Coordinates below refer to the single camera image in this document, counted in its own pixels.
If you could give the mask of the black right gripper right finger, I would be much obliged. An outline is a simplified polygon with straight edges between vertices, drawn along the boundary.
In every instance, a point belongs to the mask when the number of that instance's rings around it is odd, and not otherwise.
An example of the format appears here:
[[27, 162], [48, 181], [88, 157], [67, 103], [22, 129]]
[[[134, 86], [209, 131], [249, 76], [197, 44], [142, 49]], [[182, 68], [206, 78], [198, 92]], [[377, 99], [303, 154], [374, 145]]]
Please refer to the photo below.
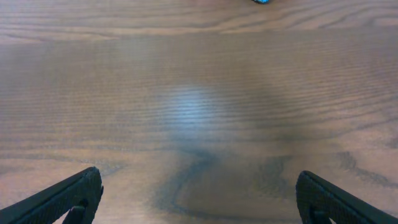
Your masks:
[[295, 186], [303, 224], [397, 224], [397, 218], [304, 170]]

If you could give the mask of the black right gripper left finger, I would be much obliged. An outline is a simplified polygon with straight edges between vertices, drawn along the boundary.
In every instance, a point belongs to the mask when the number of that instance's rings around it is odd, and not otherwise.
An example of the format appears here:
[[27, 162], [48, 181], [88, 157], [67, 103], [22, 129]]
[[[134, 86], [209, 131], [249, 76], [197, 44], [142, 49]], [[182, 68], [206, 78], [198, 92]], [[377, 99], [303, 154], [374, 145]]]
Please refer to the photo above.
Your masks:
[[55, 185], [1, 210], [1, 223], [92, 224], [104, 187], [96, 167], [89, 167]]

